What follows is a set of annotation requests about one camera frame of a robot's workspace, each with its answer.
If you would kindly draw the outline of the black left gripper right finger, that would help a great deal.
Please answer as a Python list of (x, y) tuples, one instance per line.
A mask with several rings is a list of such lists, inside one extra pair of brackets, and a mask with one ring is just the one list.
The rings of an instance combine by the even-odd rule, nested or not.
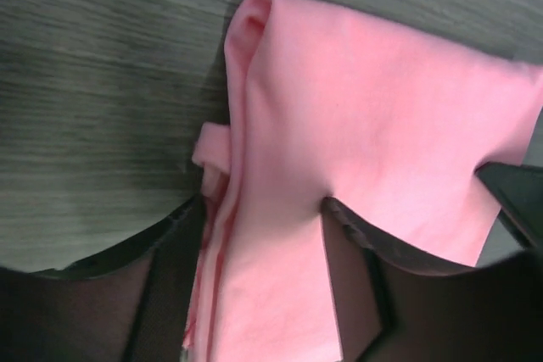
[(541, 360), (537, 252), (468, 267), (378, 229), (335, 198), (321, 213), (343, 360)]

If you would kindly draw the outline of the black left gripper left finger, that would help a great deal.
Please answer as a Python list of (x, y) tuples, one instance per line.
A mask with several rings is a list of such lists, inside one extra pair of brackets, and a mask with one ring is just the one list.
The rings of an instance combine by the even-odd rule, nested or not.
[(196, 195), (62, 270), (2, 268), (2, 360), (183, 360), (204, 221)]

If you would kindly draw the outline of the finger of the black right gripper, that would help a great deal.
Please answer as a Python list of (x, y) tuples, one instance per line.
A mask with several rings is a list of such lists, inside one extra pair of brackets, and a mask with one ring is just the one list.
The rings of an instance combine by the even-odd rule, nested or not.
[(488, 162), (475, 175), (500, 204), (501, 223), (522, 248), (542, 251), (542, 168)]

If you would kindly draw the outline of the pink t shirt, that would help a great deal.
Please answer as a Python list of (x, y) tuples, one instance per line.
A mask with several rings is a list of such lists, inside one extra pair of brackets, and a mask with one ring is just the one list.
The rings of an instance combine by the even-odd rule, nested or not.
[(208, 220), (185, 343), (195, 361), (336, 361), (326, 196), (475, 265), (522, 162), (542, 68), (316, 0), (243, 0), (224, 43), (228, 125), (203, 126)]

